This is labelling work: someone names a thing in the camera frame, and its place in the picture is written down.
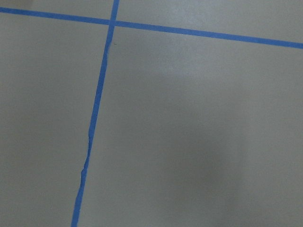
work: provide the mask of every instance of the horizontal blue line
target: horizontal blue line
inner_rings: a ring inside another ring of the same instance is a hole
[[[45,17],[45,18],[52,18],[59,20],[71,20],[71,21],[78,21],[78,22],[91,23],[91,24],[109,25],[109,20],[94,18],[94,17],[80,17],[74,15],[47,13],[47,12],[31,11],[24,9],[11,9],[4,7],[0,7],[0,12],[25,15],[25,16],[33,16],[33,17]]]
[[[23,9],[11,9],[4,7],[0,7],[0,12],[34,16],[34,17],[46,17],[46,18],[61,19],[61,20],[72,20],[72,21],[79,21],[79,22],[92,23],[92,24],[102,24],[102,25],[109,25],[109,21],[110,21],[107,19],[100,19],[94,17],[80,17],[80,16],[73,16],[66,14],[47,13],[47,12],[39,12],[39,11],[31,11],[31,10],[23,10]],[[265,39],[265,38],[258,38],[252,36],[244,36],[244,35],[232,35],[232,34],[225,34],[218,32],[208,32],[208,31],[199,31],[199,30],[177,28],[177,27],[140,24],[140,23],[126,22],[126,21],[116,21],[115,26],[303,49],[303,43],[289,42],[289,41],[276,40],[276,39]]]
[[[119,27],[136,28],[136,29],[142,29],[142,30],[168,32],[168,33],[176,33],[176,34],[183,34],[183,35],[194,35],[194,36],[202,36],[202,37],[209,37],[209,38],[216,38],[216,39],[226,39],[226,40],[234,40],[234,41],[241,41],[241,42],[248,42],[248,43],[267,44],[267,45],[285,46],[285,47],[303,49],[303,43],[295,43],[295,42],[288,42],[288,41],[275,40],[275,39],[257,38],[257,37],[244,36],[244,35],[231,35],[231,34],[218,33],[218,32],[207,32],[207,31],[199,31],[199,30],[192,30],[192,29],[185,29],[185,28],[177,28],[177,27],[139,24],[139,23],[125,22],[125,21],[116,21],[115,25],[119,26]]]

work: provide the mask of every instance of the floor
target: floor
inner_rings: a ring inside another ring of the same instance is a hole
[[[0,226],[302,226],[302,15],[0,0]]]

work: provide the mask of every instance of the concrete floor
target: concrete floor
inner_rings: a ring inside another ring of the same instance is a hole
[[[109,19],[112,1],[0,7]],[[117,20],[303,43],[302,15],[299,0],[121,0]],[[0,13],[0,29],[0,226],[69,226],[108,26]],[[116,27],[78,226],[302,226],[302,62]]]

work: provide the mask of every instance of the blue tape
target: blue tape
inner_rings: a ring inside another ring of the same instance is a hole
[[[66,14],[58,14],[58,13],[47,13],[47,12],[39,12],[39,11],[31,11],[31,10],[23,10],[23,9],[11,9],[0,7],[0,13],[10,13],[17,15],[25,15],[32,17],[45,17],[59,20],[71,20],[78,22],[85,22],[91,24],[100,24],[100,25],[109,25],[109,20],[93,18],[93,17],[80,17]]]
[[[284,46],[284,47],[303,49],[303,43],[294,43],[294,42],[288,42],[288,41],[281,41],[281,40],[275,40],[275,39],[264,39],[264,38],[257,38],[257,37],[251,37],[251,36],[243,36],[243,35],[231,35],[231,34],[225,34],[225,33],[207,32],[207,31],[199,31],[199,30],[184,29],[184,28],[177,28],[177,27],[166,27],[166,26],[159,26],[159,25],[139,24],[139,23],[125,22],[125,21],[116,21],[116,26],[157,31],[157,32],[168,32],[168,33],[176,33],[176,34],[183,34],[183,35],[194,35],[194,36],[202,36],[202,37],[209,37],[209,38],[216,38],[216,39],[241,41],[241,42],[247,42],[247,43],[267,44],[267,45],[274,45],[274,46]]]
[[[87,170],[89,167],[89,157],[90,157],[90,152],[91,152],[91,148],[92,148],[92,144],[93,144],[93,140],[94,140],[99,106],[100,106],[102,90],[103,90],[103,85],[104,85],[104,80],[105,80],[105,74],[106,74],[106,69],[107,69],[107,55],[108,55],[108,51],[109,51],[111,42],[113,40],[114,29],[115,29],[115,20],[117,17],[118,7],[119,7],[119,0],[114,0],[111,17],[110,17],[110,22],[109,22],[109,26],[108,26],[106,43],[105,43],[104,52],[103,52],[103,58],[102,58],[102,63],[101,63],[97,90],[96,90],[95,102],[94,102],[93,111],[92,111],[91,119],[90,119],[89,147],[88,147],[88,151],[87,151],[86,160],[85,160],[83,169],[81,171],[81,182],[80,182],[80,187],[79,187],[78,194],[77,194],[76,201],[75,201],[74,212],[73,212],[73,216],[72,216],[72,220],[71,220],[71,227],[77,227],[78,220],[79,220],[81,203],[82,203],[86,176],[87,176]]]

